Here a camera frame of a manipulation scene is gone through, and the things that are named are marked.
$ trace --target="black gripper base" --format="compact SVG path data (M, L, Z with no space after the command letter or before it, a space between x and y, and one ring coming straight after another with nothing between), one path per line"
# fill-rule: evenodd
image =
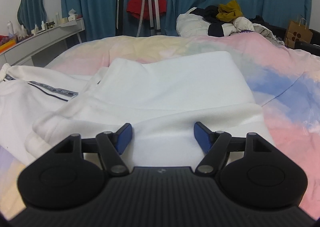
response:
M13 227L310 227L298 207L258 211L227 198L210 177L189 167L136 167L114 177L85 205L65 211L27 207Z

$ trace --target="tissue box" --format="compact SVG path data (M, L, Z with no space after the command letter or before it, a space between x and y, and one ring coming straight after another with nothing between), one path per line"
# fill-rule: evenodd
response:
M78 14L74 14L68 17L68 21L76 20L78 17Z
M76 20L75 15L71 15L71 16L68 17L68 21L69 22L72 21L72 20Z

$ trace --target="white bottle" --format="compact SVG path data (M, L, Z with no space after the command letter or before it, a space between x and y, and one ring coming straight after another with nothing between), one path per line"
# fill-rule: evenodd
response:
M27 30L24 28L24 25L21 25L21 36L27 36Z
M42 21L41 23L41 28L42 28L42 31L47 30L47 26L45 25L44 21Z
M11 37L14 35L14 32L13 32L13 25L11 23L11 21L9 21L7 23L7 29L8 29L8 36Z
M58 26L60 24L60 16L59 16L59 12L56 12L56 26Z
M36 32L36 34L38 34L38 32L39 32L39 28L38 28L37 24L35 24L35 32Z

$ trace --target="tripod stand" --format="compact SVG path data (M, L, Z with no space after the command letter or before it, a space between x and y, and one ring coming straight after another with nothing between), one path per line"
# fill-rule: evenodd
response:
M146 0L142 0L141 14L140 14L140 21L139 21L137 37L139 37L140 31L141 31L145 1ZM158 0L148 0L148 7L149 7L149 17L150 17L150 28L149 29L150 29L151 35L161 35ZM153 16L153 7L155 8L155 17Z

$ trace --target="mirror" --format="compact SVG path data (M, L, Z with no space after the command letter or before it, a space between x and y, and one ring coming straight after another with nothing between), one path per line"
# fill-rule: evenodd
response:
M35 24L41 27L41 22L47 20L43 0L21 0L17 16L19 24L23 24L28 31L33 30Z

